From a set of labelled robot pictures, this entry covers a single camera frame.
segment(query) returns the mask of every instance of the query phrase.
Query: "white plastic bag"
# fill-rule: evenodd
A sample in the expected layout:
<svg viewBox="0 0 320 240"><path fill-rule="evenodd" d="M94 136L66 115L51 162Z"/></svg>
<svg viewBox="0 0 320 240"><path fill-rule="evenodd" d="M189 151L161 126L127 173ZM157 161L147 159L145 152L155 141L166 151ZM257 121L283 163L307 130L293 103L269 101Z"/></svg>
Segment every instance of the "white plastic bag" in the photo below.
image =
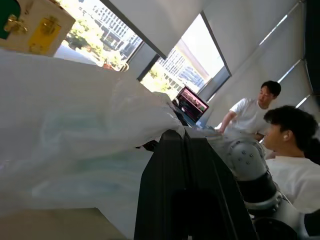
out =
<svg viewBox="0 0 320 240"><path fill-rule="evenodd" d="M168 129L184 134L170 107L130 78L130 71L4 50L0 58L0 214L29 206L33 199L26 191L71 179L66 170L79 161L115 156ZM72 178L76 190L87 176L111 175L90 171ZM99 196L90 195L94 200L83 204L81 197L65 201L70 208L97 207ZM64 202L60 196L57 208Z"/></svg>

